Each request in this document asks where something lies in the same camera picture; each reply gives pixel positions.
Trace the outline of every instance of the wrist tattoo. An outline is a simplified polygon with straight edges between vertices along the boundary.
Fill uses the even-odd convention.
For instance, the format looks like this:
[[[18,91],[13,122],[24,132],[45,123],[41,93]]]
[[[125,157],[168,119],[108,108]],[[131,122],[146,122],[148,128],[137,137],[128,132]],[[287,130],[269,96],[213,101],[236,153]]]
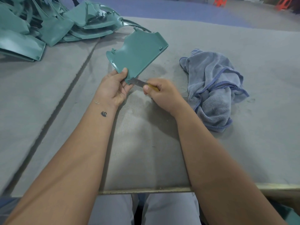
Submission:
[[[106,117],[107,113],[104,112],[104,111],[102,111],[102,112],[101,112],[101,115],[102,115],[103,117]]]

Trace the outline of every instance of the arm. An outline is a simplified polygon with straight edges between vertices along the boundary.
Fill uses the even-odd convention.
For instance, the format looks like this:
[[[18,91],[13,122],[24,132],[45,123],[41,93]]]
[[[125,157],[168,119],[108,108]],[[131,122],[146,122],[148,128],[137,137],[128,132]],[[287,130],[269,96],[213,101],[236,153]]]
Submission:
[[[5,224],[87,224],[100,185],[118,106],[132,86],[127,70],[105,76],[81,121]]]
[[[176,119],[190,182],[209,224],[286,224],[175,86],[165,79],[148,83],[160,92],[144,86],[144,93]]]

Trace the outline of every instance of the red stool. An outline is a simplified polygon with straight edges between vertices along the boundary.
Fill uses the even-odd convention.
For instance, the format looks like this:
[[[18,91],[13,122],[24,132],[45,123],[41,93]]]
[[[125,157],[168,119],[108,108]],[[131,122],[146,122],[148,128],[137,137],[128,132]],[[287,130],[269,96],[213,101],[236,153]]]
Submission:
[[[217,7],[223,6],[225,7],[227,0],[215,0],[213,5],[216,4]]]
[[[286,10],[292,0],[280,0],[277,5],[275,6],[275,8],[280,11],[280,10]]]

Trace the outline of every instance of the blue towel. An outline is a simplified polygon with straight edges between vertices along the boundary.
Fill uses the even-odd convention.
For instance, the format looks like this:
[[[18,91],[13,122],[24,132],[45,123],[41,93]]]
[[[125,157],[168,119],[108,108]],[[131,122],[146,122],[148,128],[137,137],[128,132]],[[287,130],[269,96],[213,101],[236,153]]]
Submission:
[[[209,130],[223,132],[232,123],[231,104],[249,97],[243,76],[220,53],[195,49],[179,63],[189,74],[189,105]]]

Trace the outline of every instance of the right hand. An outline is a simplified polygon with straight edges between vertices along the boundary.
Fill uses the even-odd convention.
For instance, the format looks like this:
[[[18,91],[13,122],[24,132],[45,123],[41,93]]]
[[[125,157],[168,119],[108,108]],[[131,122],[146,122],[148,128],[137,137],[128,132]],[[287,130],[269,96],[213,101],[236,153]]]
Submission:
[[[157,105],[169,112],[173,117],[176,111],[186,104],[186,101],[171,81],[161,78],[151,78],[147,83],[156,86],[159,91],[155,91],[148,85],[145,85],[143,87],[144,94],[153,98]]]

